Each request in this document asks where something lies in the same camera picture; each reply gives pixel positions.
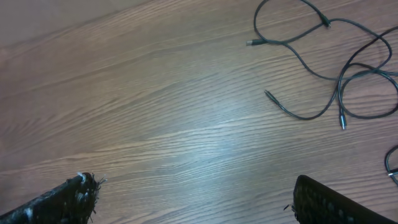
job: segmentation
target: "cable connector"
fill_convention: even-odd
[[[392,175],[397,175],[398,174],[398,172],[397,171],[395,171],[395,170],[392,170],[390,173],[388,173],[388,175],[389,176],[392,176]]]
[[[342,108],[340,108],[339,120],[340,120],[341,128],[343,128],[343,130],[346,130],[347,129],[347,120],[346,120],[346,116],[344,115],[344,111]]]
[[[266,94],[266,96],[268,96],[268,98],[270,100],[272,100],[272,102],[274,102],[276,105],[280,105],[279,101],[274,97],[274,95],[272,95],[269,91],[264,90],[264,93]]]
[[[328,19],[325,15],[323,15],[323,14],[321,13],[321,14],[319,14],[319,17],[321,18],[321,21],[322,21],[323,25],[325,25],[325,27],[331,28],[330,21],[329,21],[329,19]]]
[[[261,45],[267,43],[265,40],[248,40],[246,41],[246,46],[252,46],[252,45]]]

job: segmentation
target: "black cord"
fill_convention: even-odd
[[[391,179],[392,179],[392,181],[394,181],[394,183],[396,183],[396,184],[398,185],[398,180],[397,180],[396,177],[395,177],[395,175],[398,174],[398,169],[393,169],[393,170],[391,170],[391,169],[390,169],[390,166],[389,166],[389,164],[388,164],[388,160],[389,160],[391,154],[392,154],[395,150],[397,150],[397,149],[398,149],[398,146],[394,146],[392,149],[390,149],[390,151],[387,152],[387,154],[386,154],[386,156],[385,156],[385,158],[384,158],[384,165],[385,165],[385,167],[386,167],[388,176],[390,176]]]
[[[359,118],[359,119],[375,119],[375,118],[383,118],[385,116],[389,116],[392,113],[395,113],[398,110],[398,103],[396,104],[396,107],[392,110],[390,110],[387,113],[383,113],[383,114],[379,114],[379,115],[374,115],[374,116],[362,116],[362,115],[356,115],[352,112],[350,112],[344,105],[343,103],[343,93],[344,93],[344,89],[346,88],[347,84],[349,83],[349,81],[351,81],[354,78],[360,78],[363,77],[365,75],[369,75],[369,74],[377,74],[380,75],[386,79],[388,79],[393,86],[395,87],[395,89],[397,90],[397,94],[398,94],[398,84],[397,82],[391,78],[391,75],[393,76],[398,76],[398,72],[388,72],[388,71],[384,71],[381,70],[381,68],[383,66],[385,66],[385,64],[390,61],[391,57],[392,57],[392,49],[391,46],[389,44],[388,41],[386,41],[383,37],[387,34],[389,34],[390,32],[397,30],[398,26],[393,27],[387,31],[385,31],[384,33],[382,33],[381,35],[376,34],[375,32],[371,31],[370,29],[366,28],[365,26],[362,26],[361,24],[358,24],[357,22],[348,20],[348,19],[328,19],[325,15],[323,15],[313,4],[311,4],[310,2],[306,1],[306,0],[301,0],[302,2],[304,2],[305,4],[309,5],[320,17],[322,23],[319,25],[316,25],[314,27],[312,27],[311,29],[305,31],[304,33],[293,37],[291,39],[288,40],[283,40],[283,41],[279,41],[279,40],[270,40],[265,38],[257,29],[257,15],[259,14],[260,9],[263,7],[263,5],[265,5],[265,3],[268,0],[263,0],[260,5],[258,5],[255,13],[254,13],[254,31],[256,32],[256,34],[260,37],[260,39],[256,39],[256,40],[250,40],[246,42],[246,45],[261,45],[261,44],[275,44],[275,45],[283,45],[285,47],[287,47],[288,49],[290,49],[295,55],[296,57],[301,61],[302,65],[313,75],[322,78],[322,79],[326,79],[326,80],[331,80],[331,81],[336,81],[336,88],[333,91],[333,94],[329,100],[329,102],[327,103],[327,105],[325,106],[325,108],[323,110],[321,110],[321,112],[319,112],[317,115],[309,117],[309,118],[305,118],[302,116],[298,116],[296,114],[293,114],[292,112],[290,112],[289,110],[287,110],[284,106],[282,106],[281,103],[279,103],[279,101],[276,99],[276,97],[274,97],[274,95],[271,94],[271,92],[265,90],[265,94],[266,96],[268,96],[268,98],[270,100],[272,100],[277,106],[279,106],[279,108],[281,108],[285,113],[291,115],[294,118],[297,119],[301,119],[301,120],[311,120],[311,119],[315,119],[320,117],[332,104],[333,100],[335,100],[336,96],[339,102],[339,119],[340,119],[340,125],[343,129],[346,129],[346,118],[345,118],[345,114],[348,114],[354,118]],[[329,77],[324,77],[323,75],[320,75],[316,72],[314,72],[305,62],[304,60],[301,58],[301,56],[299,55],[299,53],[297,53],[293,47],[291,47],[289,45],[289,43],[296,41],[304,36],[306,36],[307,34],[313,32],[314,30],[318,29],[321,26],[326,26],[326,27],[331,27],[331,23],[332,22],[336,22],[336,21],[340,21],[340,22],[347,22],[349,24],[352,24],[356,27],[359,27],[360,29],[364,30],[365,32],[375,36],[375,39],[373,39],[372,41],[370,41],[368,44],[364,45],[363,47],[361,47],[359,50],[357,50],[350,58],[349,60],[346,62],[345,66],[343,67],[343,69],[340,72],[340,75],[338,78],[329,78]],[[366,65],[363,63],[351,63],[354,58],[360,53],[362,52],[364,49],[366,49],[367,47],[369,47],[370,45],[372,45],[373,43],[375,43],[377,40],[381,40],[384,42],[384,44],[386,45],[386,47],[388,48],[389,51],[389,56],[388,58],[383,61],[383,63],[381,63],[379,66],[377,67],[372,67],[370,65]],[[360,66],[363,68],[366,68],[366,70],[360,71],[355,73],[353,76],[351,77],[344,77],[346,71],[352,67],[352,66]]]

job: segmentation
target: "wood grain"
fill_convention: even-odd
[[[378,33],[397,25],[395,0],[312,2]],[[295,223],[282,209],[306,174],[398,221],[398,190],[383,166],[398,144],[397,115],[349,117],[342,131],[335,104],[313,121],[281,113],[264,89],[310,115],[334,83],[311,76],[286,48],[245,46],[258,4],[147,1],[0,49],[0,213],[83,171],[109,180],[95,223]],[[293,0],[270,1],[259,16],[274,39],[317,23]],[[393,50],[397,35],[386,37]],[[292,45],[335,77],[369,40],[337,23]],[[386,57],[376,44],[358,61]],[[397,56],[387,68],[398,70]],[[378,77],[352,81],[345,97],[361,114],[397,101]]]
[[[151,0],[0,1],[0,47],[20,43]]]

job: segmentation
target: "cable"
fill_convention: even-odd
[[[390,170],[390,166],[388,164],[388,160],[389,160],[391,154],[397,149],[398,149],[398,146],[394,146],[392,149],[390,149],[390,151],[387,152],[387,154],[386,154],[386,156],[384,158],[384,165],[386,167],[388,176],[390,176],[392,181],[394,181],[394,183],[396,183],[398,185],[398,180],[395,177],[395,175],[398,174],[398,169]]]
[[[328,19],[325,15],[323,15],[323,14],[319,11],[319,9],[317,9],[313,4],[311,4],[310,2],[308,2],[308,1],[306,1],[306,0],[301,0],[301,1],[304,2],[305,4],[309,5],[309,6],[318,14],[318,16],[319,16],[319,18],[320,18],[320,20],[321,20],[321,23],[318,24],[318,25],[316,25],[316,26],[314,26],[314,27],[312,27],[311,29],[305,31],[305,32],[302,33],[302,34],[300,34],[300,35],[298,35],[298,36],[296,36],[296,37],[291,38],[291,39],[282,40],[282,41],[279,41],[279,40],[270,40],[270,39],[265,38],[265,37],[258,31],[258,29],[257,29],[257,15],[259,14],[259,11],[261,10],[261,8],[263,7],[263,5],[265,5],[265,3],[266,3],[267,1],[268,1],[268,0],[263,0],[263,1],[260,3],[260,5],[258,5],[258,7],[257,7],[257,9],[256,9],[256,11],[255,11],[255,13],[254,13],[254,22],[253,22],[253,24],[254,24],[254,31],[255,31],[255,33],[260,37],[260,39],[255,39],[255,40],[247,41],[247,42],[246,42],[246,45],[261,45],[261,44],[282,45],[282,46],[284,46],[284,47],[287,47],[289,50],[291,50],[291,51],[296,55],[296,57],[300,60],[300,62],[301,62],[302,65],[304,66],[304,68],[306,68],[311,74],[313,74],[313,75],[315,75],[315,76],[317,76],[317,77],[319,77],[319,78],[322,78],[322,79],[331,80],[331,81],[336,81],[335,90],[333,91],[333,94],[332,94],[332,96],[331,96],[329,102],[328,102],[328,103],[326,104],[326,106],[324,107],[324,109],[321,110],[321,112],[319,112],[317,115],[312,116],[312,117],[307,117],[307,118],[306,118],[306,117],[302,117],[302,116],[298,116],[298,115],[296,115],[296,114],[293,114],[293,113],[290,112],[288,109],[286,109],[281,103],[279,103],[279,101],[276,99],[276,97],[274,97],[274,95],[271,94],[271,92],[265,90],[264,93],[266,94],[266,96],[267,96],[271,101],[273,101],[277,106],[279,106],[279,108],[281,108],[282,111],[284,111],[284,112],[287,113],[288,115],[290,115],[290,116],[292,116],[292,117],[294,117],[294,118],[297,118],[297,119],[301,119],[301,120],[312,120],[312,119],[315,119],[315,118],[320,117],[326,110],[328,110],[328,108],[330,107],[330,105],[332,104],[332,102],[333,102],[333,101],[335,100],[335,98],[337,97],[337,100],[338,100],[338,103],[339,103],[339,120],[340,120],[340,126],[341,126],[343,129],[346,129],[347,122],[346,122],[346,116],[345,116],[345,114],[348,114],[348,115],[350,115],[350,116],[352,116],[352,117],[354,117],[354,118],[359,118],[359,119],[376,119],[376,118],[383,118],[383,117],[389,116],[389,115],[395,113],[395,112],[398,110],[398,103],[397,103],[397,104],[396,104],[396,107],[395,107],[394,109],[390,110],[390,111],[387,112],[387,113],[383,113],[383,114],[379,114],[379,115],[374,115],[374,116],[363,116],[363,115],[357,115],[357,114],[352,113],[351,111],[349,111],[349,110],[346,108],[346,106],[345,106],[344,103],[343,103],[343,93],[344,93],[344,90],[345,90],[347,84],[348,84],[351,80],[353,80],[353,79],[355,79],[355,78],[361,78],[361,77],[363,77],[363,76],[365,76],[365,75],[369,75],[369,74],[377,74],[377,75],[380,75],[380,76],[386,78],[387,80],[389,80],[389,81],[393,84],[393,86],[395,87],[395,89],[396,89],[396,91],[397,91],[397,94],[398,94],[398,84],[397,84],[397,82],[396,82],[393,78],[391,78],[391,76],[398,76],[398,72],[388,72],[388,71],[381,70],[381,68],[382,68],[383,66],[385,66],[386,63],[387,63],[388,61],[390,61],[390,59],[391,59],[391,57],[392,57],[391,45],[390,45],[390,43],[389,43],[388,41],[386,41],[383,37],[384,37],[385,35],[389,34],[390,32],[392,32],[392,31],[394,31],[394,30],[397,30],[397,29],[398,29],[398,26],[393,27],[393,28],[391,28],[391,29],[385,31],[385,32],[382,33],[381,35],[378,35],[377,33],[371,31],[370,29],[366,28],[365,26],[362,26],[361,24],[358,24],[357,22],[354,22],[354,21],[351,21],[351,20],[348,20],[348,19],[336,18],[336,19],[330,19],[330,20],[329,20],[329,19]],[[320,27],[322,27],[322,26],[325,26],[325,27],[330,28],[330,27],[331,27],[331,23],[332,23],[332,22],[337,22],[337,21],[338,21],[338,22],[346,22],[346,23],[349,23],[349,24],[354,25],[354,26],[356,26],[356,27],[359,27],[359,28],[362,29],[363,31],[365,31],[365,32],[367,32],[367,33],[369,33],[369,34],[375,36],[375,39],[373,39],[372,41],[370,41],[369,43],[367,43],[366,45],[364,45],[363,47],[361,47],[359,50],[357,50],[357,51],[349,58],[349,60],[348,60],[348,61],[346,62],[346,64],[344,65],[343,69],[341,69],[341,72],[340,72],[338,78],[329,78],[329,77],[324,77],[323,75],[320,75],[320,74],[314,72],[314,71],[304,62],[303,58],[299,55],[299,53],[297,53],[296,50],[295,50],[293,47],[291,47],[291,46],[289,45],[289,43],[294,42],[294,41],[296,41],[296,40],[299,40],[300,38],[302,38],[302,37],[308,35],[309,33],[315,31],[316,29],[318,29],[318,28],[320,28]],[[355,58],[360,52],[362,52],[364,49],[366,49],[367,47],[369,47],[370,45],[372,45],[373,43],[375,43],[377,40],[381,40],[381,41],[386,45],[386,47],[388,48],[388,51],[389,51],[388,58],[387,58],[385,61],[383,61],[383,63],[381,63],[381,64],[380,64],[379,66],[377,66],[377,67],[372,67],[372,66],[370,66],[370,65],[366,65],[366,64],[358,63],[358,62],[351,63],[351,62],[354,60],[354,58]],[[346,71],[347,71],[350,67],[352,67],[352,66],[363,67],[363,68],[365,68],[365,70],[360,71],[360,72],[357,72],[357,73],[355,73],[355,74],[354,74],[353,76],[351,76],[351,77],[344,77]]]

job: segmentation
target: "black cable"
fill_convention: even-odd
[[[386,154],[386,156],[385,156],[385,158],[384,158],[384,165],[385,165],[385,167],[386,167],[388,176],[390,176],[391,179],[392,179],[392,181],[394,181],[394,183],[396,183],[396,184],[398,185],[398,180],[397,180],[396,177],[395,177],[395,175],[398,174],[398,169],[393,169],[393,170],[391,170],[391,169],[390,169],[390,166],[389,166],[389,164],[388,164],[388,160],[389,160],[391,154],[392,154],[395,150],[397,150],[397,149],[398,149],[398,146],[394,146],[392,149],[390,149],[390,151],[387,152],[387,154]]]
[[[346,88],[346,86],[347,86],[347,84],[349,83],[349,81],[351,81],[351,80],[354,79],[354,78],[360,78],[360,77],[363,77],[363,76],[369,75],[369,74],[377,74],[377,75],[380,75],[380,76],[382,76],[382,77],[388,79],[388,80],[393,84],[393,86],[394,86],[395,89],[397,90],[397,94],[398,94],[398,84],[397,84],[397,82],[396,82],[393,78],[391,78],[391,75],[393,75],[393,76],[398,76],[398,72],[388,72],[388,71],[381,70],[381,68],[382,68],[383,66],[385,66],[385,64],[386,64],[388,61],[390,61],[390,59],[391,59],[391,57],[392,57],[391,45],[390,45],[389,42],[386,41],[383,37],[384,37],[385,35],[389,34],[390,32],[392,32],[392,31],[394,31],[394,30],[397,30],[397,29],[398,29],[398,26],[393,27],[393,28],[391,28],[391,29],[385,31],[385,32],[382,33],[381,35],[378,35],[378,34],[376,34],[375,32],[371,31],[370,29],[366,28],[365,26],[362,26],[361,24],[358,24],[357,22],[354,22],[354,21],[351,21],[351,20],[348,20],[348,19],[339,19],[339,18],[336,18],[336,19],[330,19],[330,20],[329,20],[329,19],[328,19],[325,15],[323,15],[313,4],[311,4],[310,2],[308,2],[308,1],[306,1],[306,0],[301,0],[301,1],[304,2],[305,4],[309,5],[309,6],[318,14],[318,16],[320,17],[322,23],[321,23],[321,24],[318,24],[318,25],[312,27],[311,29],[305,31],[304,33],[302,33],[302,34],[300,34],[300,35],[298,35],[298,36],[296,36],[296,37],[293,37],[293,38],[291,38],[291,39],[288,39],[288,40],[283,40],[283,41],[279,41],[279,40],[270,40],[270,39],[265,38],[265,37],[258,31],[258,29],[257,29],[257,15],[259,14],[259,11],[261,10],[261,8],[263,7],[263,5],[265,5],[265,3],[266,3],[267,1],[268,1],[268,0],[263,0],[263,1],[260,3],[260,5],[258,5],[258,7],[257,7],[257,9],[256,9],[256,11],[255,11],[255,13],[254,13],[254,22],[253,22],[253,23],[254,23],[254,31],[255,31],[255,33],[260,37],[260,39],[247,41],[247,42],[246,42],[246,45],[261,45],[261,44],[283,45],[283,46],[287,47],[288,49],[290,49],[290,50],[296,55],[296,57],[301,61],[302,65],[303,65],[311,74],[313,74],[313,75],[315,75],[315,76],[317,76],[317,77],[319,77],[319,78],[322,78],[322,79],[331,80],[331,81],[337,81],[337,83],[336,83],[336,88],[335,88],[335,90],[333,91],[333,94],[332,94],[332,96],[331,96],[331,98],[330,98],[328,104],[325,106],[325,108],[324,108],[323,110],[321,110],[321,112],[319,112],[317,115],[312,116],[312,117],[309,117],[309,118],[305,118],[305,117],[302,117],[302,116],[298,116],[298,115],[296,115],[296,114],[293,114],[292,112],[290,112],[289,110],[287,110],[284,106],[282,106],[282,104],[279,103],[279,101],[276,99],[276,97],[274,97],[274,95],[271,94],[271,92],[265,90],[266,96],[268,96],[268,98],[269,98],[270,100],[272,100],[277,106],[279,106],[279,108],[281,108],[285,113],[291,115],[291,116],[294,117],[294,118],[301,119],[301,120],[311,120],[311,119],[315,119],[315,118],[320,117],[320,116],[330,107],[330,105],[332,104],[333,100],[335,100],[335,98],[336,98],[336,96],[337,96],[337,99],[338,99],[338,102],[339,102],[339,119],[340,119],[340,125],[341,125],[341,127],[342,127],[343,129],[346,129],[346,118],[345,118],[345,114],[348,114],[348,115],[350,115],[350,116],[352,116],[352,117],[354,117],[354,118],[359,118],[359,119],[375,119],[375,118],[383,118],[383,117],[385,117],[385,116],[389,116],[389,115],[391,115],[392,113],[395,113],[395,112],[398,110],[398,103],[397,103],[397,104],[396,104],[396,107],[395,107],[394,109],[390,110],[390,111],[387,112],[387,113],[383,113],[383,114],[379,114],[379,115],[374,115],[374,116],[362,116],[362,115],[356,115],[356,114],[350,112],[350,111],[345,107],[345,105],[344,105],[344,103],[343,103],[343,93],[344,93],[344,89]],[[294,50],[294,48],[291,47],[291,46],[289,45],[289,43],[291,43],[291,42],[293,42],[293,41],[296,41],[296,40],[298,40],[298,39],[300,39],[300,38],[306,36],[307,34],[313,32],[314,30],[318,29],[318,28],[321,27],[321,26],[331,27],[330,24],[331,24],[332,22],[336,22],[336,21],[339,21],[339,22],[347,22],[347,23],[349,23],[349,24],[351,24],[351,25],[354,25],[354,26],[356,26],[356,27],[359,27],[359,28],[362,29],[363,31],[365,31],[365,32],[367,32],[367,33],[369,33],[369,34],[375,36],[375,39],[373,39],[373,40],[370,41],[368,44],[366,44],[366,45],[364,45],[363,47],[361,47],[359,50],[357,50],[357,51],[349,58],[349,60],[346,62],[346,64],[344,65],[343,69],[341,70],[340,75],[339,75],[338,78],[329,78],[329,77],[324,77],[323,75],[320,75],[320,74],[314,72],[314,71],[304,62],[304,60],[301,58],[301,56],[299,55],[299,53],[297,53],[297,52]],[[379,66],[377,66],[377,67],[372,67],[372,66],[370,66],[370,65],[366,65],[366,64],[358,63],[358,62],[351,63],[351,62],[354,60],[354,58],[355,58],[360,52],[362,52],[364,49],[366,49],[367,47],[369,47],[370,45],[372,45],[373,43],[375,43],[377,40],[383,41],[384,44],[386,45],[386,47],[388,48],[388,51],[389,51],[388,58],[387,58],[385,61],[383,61],[383,63],[381,63],[381,64],[380,64]],[[352,67],[352,66],[360,66],[360,67],[366,68],[366,70],[357,72],[357,73],[355,73],[355,74],[354,74],[353,76],[351,76],[351,77],[344,77],[346,71],[347,71],[350,67]]]

